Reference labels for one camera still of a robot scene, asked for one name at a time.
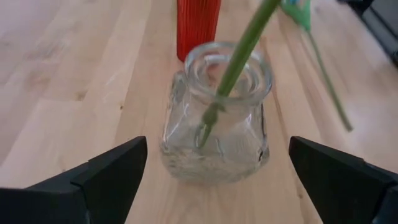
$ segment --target glass jar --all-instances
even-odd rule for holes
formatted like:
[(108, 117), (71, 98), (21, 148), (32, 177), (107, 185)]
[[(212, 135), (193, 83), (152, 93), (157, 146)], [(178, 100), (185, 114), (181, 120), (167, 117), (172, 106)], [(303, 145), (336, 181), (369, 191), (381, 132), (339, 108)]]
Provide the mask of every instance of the glass jar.
[[(161, 142), (169, 172), (190, 182), (234, 182), (257, 171), (269, 158), (262, 101), (271, 71), (253, 52), (229, 97), (216, 96), (234, 44), (210, 42), (193, 49), (185, 71), (175, 74)], [(203, 142), (202, 116), (212, 103), (218, 119)]]

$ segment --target red cup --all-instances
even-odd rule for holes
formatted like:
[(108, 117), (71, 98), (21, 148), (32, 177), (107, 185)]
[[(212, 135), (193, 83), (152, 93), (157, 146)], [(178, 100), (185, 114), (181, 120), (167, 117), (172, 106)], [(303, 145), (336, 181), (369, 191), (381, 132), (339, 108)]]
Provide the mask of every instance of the red cup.
[(177, 0), (177, 57), (184, 61), (196, 46), (214, 41), (221, 0)]

